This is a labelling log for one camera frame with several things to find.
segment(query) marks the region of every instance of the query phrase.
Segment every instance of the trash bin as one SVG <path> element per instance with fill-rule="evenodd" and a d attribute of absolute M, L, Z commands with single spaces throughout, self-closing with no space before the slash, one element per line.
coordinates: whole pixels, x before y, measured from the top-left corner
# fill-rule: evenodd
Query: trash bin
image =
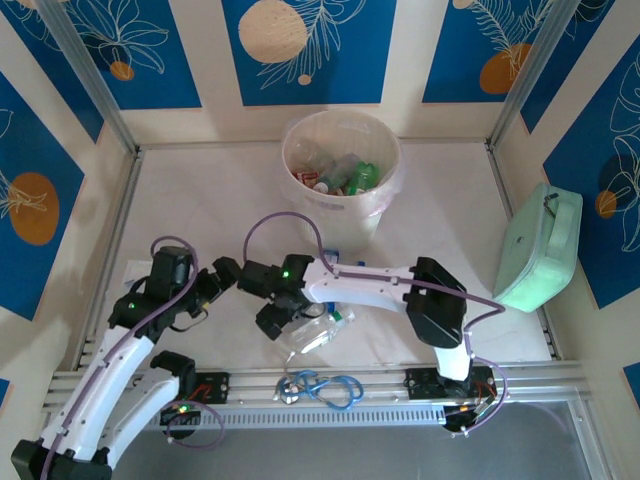
<path fill-rule="evenodd" d="M 334 196 L 320 193 L 300 183 L 292 172 L 292 149 L 300 139 L 317 143 L 335 159 L 353 153 L 380 169 L 378 186 L 359 195 Z M 281 185 L 292 209 L 307 215 L 320 230 L 326 248 L 358 251 L 373 240 L 378 223 L 404 177 L 400 143 L 377 118 L 360 112 L 329 110 L 296 123 L 282 143 Z M 312 229 L 301 222 L 304 238 L 315 243 Z"/>

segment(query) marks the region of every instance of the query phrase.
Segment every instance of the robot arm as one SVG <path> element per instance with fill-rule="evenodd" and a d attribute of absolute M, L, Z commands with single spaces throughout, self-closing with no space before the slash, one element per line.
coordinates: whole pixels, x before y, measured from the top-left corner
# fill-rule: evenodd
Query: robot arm
<path fill-rule="evenodd" d="M 43 470 L 56 480 L 108 480 L 124 450 L 153 415 L 177 395 L 191 393 L 195 363 L 172 352 L 156 356 L 147 375 L 125 393 L 131 376 L 176 315 L 188 312 L 193 318 L 199 316 L 240 274 L 235 260 L 216 260 L 215 272 L 198 272 L 179 301 L 139 328 L 142 319 L 188 287 L 191 266 L 190 252 L 184 248 L 162 247 L 154 254 L 149 277 L 136 282 L 132 291 L 116 302 L 110 327 L 60 414 L 38 441 L 22 440 L 14 450 L 11 460 L 21 480 L 38 480 Z M 142 283 L 145 290 L 139 293 Z"/>
<path fill-rule="evenodd" d="M 468 379 L 471 358 L 462 332 L 466 301 L 406 282 L 423 280 L 465 292 L 438 262 L 421 257 L 414 267 L 332 267 L 330 272 L 307 255 L 288 255 L 282 267 L 247 261 L 238 288 L 270 300 L 256 323 L 272 340 L 296 312 L 312 303 L 344 302 L 407 314 L 418 338 L 434 348 L 440 376 L 456 382 Z"/>

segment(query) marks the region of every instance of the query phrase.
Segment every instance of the glass panel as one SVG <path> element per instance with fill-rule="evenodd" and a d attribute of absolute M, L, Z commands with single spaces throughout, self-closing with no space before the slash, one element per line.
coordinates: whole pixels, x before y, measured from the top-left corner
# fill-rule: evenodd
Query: glass panel
<path fill-rule="evenodd" d="M 217 432 L 186 441 L 207 443 Z M 589 478 L 564 403 L 509 404 L 469 438 L 440 427 L 232 430 L 218 450 L 169 445 L 144 432 L 130 446 L 114 480 L 137 478 L 283 480 Z"/>

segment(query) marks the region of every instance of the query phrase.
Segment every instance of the blue cable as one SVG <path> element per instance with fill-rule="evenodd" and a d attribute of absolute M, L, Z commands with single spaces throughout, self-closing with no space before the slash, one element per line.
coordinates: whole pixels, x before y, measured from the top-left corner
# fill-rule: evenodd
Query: blue cable
<path fill-rule="evenodd" d="M 336 405 L 335 403 L 320 397 L 320 390 L 328 385 L 331 385 L 332 383 L 341 384 L 347 389 L 347 393 L 349 394 L 349 402 L 346 405 Z M 285 388 L 289 385 L 297 386 L 300 391 L 285 391 Z M 358 389 L 359 393 L 357 395 L 354 387 Z M 314 372 L 313 370 L 302 370 L 301 372 L 296 372 L 293 374 L 293 379 L 286 376 L 282 377 L 280 381 L 278 381 L 278 392 L 280 392 L 280 395 L 284 398 L 295 398 L 302 395 L 307 395 L 312 400 L 319 400 L 321 402 L 324 402 L 327 407 L 333 410 L 340 411 L 349 410 L 364 398 L 364 388 L 357 379 L 350 377 L 349 375 L 337 375 L 330 378 L 318 378 L 318 373 Z"/>

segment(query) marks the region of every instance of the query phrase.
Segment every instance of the metal bracket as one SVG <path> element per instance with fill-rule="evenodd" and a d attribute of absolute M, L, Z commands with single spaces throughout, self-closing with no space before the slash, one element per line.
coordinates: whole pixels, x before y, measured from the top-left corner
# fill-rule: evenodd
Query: metal bracket
<path fill-rule="evenodd" d="M 404 386 L 409 393 L 409 400 L 437 400 L 451 398 L 440 383 L 437 368 L 408 368 L 406 371 Z M 471 368 L 471 380 L 467 396 L 476 398 L 482 392 L 478 384 L 487 384 L 495 389 L 493 372 L 489 367 L 478 366 Z"/>
<path fill-rule="evenodd" d="M 189 400 L 205 405 L 224 405 L 229 395 L 229 374 L 210 372 L 196 374 L 196 389 Z"/>

